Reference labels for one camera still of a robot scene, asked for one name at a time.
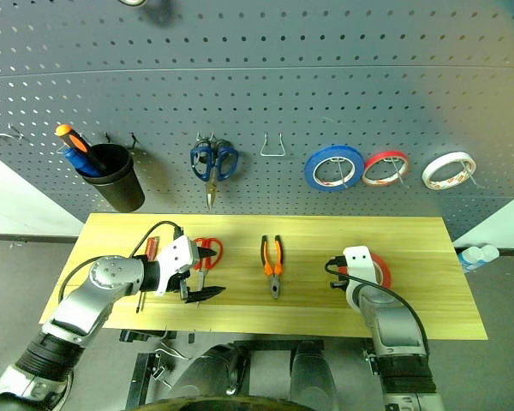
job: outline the black cup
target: black cup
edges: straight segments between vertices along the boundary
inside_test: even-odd
[[[93,154],[105,165],[101,177],[82,178],[97,188],[111,206],[119,212],[137,210],[145,202],[145,195],[134,171],[134,160],[129,151],[118,144],[92,146]]]

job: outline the pliers handle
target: pliers handle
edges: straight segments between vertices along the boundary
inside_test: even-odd
[[[274,236],[274,244],[276,246],[276,254],[278,255],[278,259],[274,265],[274,268],[272,268],[268,258],[268,239],[266,238],[266,235],[262,236],[260,241],[260,260],[265,267],[265,275],[267,277],[270,277],[272,274],[279,277],[284,272],[284,267],[282,266],[284,263],[284,248],[282,247],[282,241],[280,240],[279,235]]]

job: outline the wooden table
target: wooden table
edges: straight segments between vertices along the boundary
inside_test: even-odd
[[[184,304],[178,294],[148,293],[135,313],[138,295],[122,298],[106,327],[138,330],[231,331],[266,334],[368,337],[362,316],[347,305],[344,293],[331,289],[336,278],[324,263],[345,247],[366,245],[382,257],[392,274],[392,289],[419,313],[429,338],[487,339],[450,237],[439,217],[217,216],[164,214],[97,214],[88,218],[42,314],[44,322],[57,306],[63,278],[80,262],[96,255],[129,255],[159,220],[172,220],[190,238],[215,236],[224,255],[206,285],[225,286],[211,300]],[[172,238],[164,225],[153,233],[161,246]],[[271,297],[260,261],[260,238],[280,234],[284,274],[280,297]],[[144,253],[143,245],[138,253]],[[276,252],[269,245],[271,258]],[[76,274],[66,294],[87,277]],[[195,287],[197,273],[188,280]]]

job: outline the white tape roll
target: white tape roll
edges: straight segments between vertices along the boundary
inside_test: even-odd
[[[436,171],[452,163],[462,163],[464,167],[463,170],[447,180],[440,182],[432,181],[432,176]],[[450,152],[445,156],[436,158],[430,163],[422,172],[422,180],[431,190],[445,190],[446,188],[455,187],[457,184],[465,182],[474,174],[475,170],[476,163],[469,154],[466,152]]]

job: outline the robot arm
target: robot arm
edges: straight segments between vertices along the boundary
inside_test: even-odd
[[[444,411],[428,367],[421,321],[399,296],[373,286],[378,280],[367,247],[347,247],[343,254],[334,259],[334,264],[347,265],[350,276],[348,282],[345,277],[340,283],[332,283],[332,287],[345,289],[347,302],[362,313],[371,331],[374,353],[368,353],[368,360],[373,374],[380,376],[385,409]]]
[[[0,410],[53,408],[84,349],[120,298],[138,291],[156,291],[157,295],[181,291],[181,298],[190,302],[221,292],[222,288],[210,287],[189,293],[185,283],[188,269],[200,255],[213,253],[182,235],[160,253],[156,262],[119,256],[95,261],[86,281],[60,302],[25,353],[1,376]]]

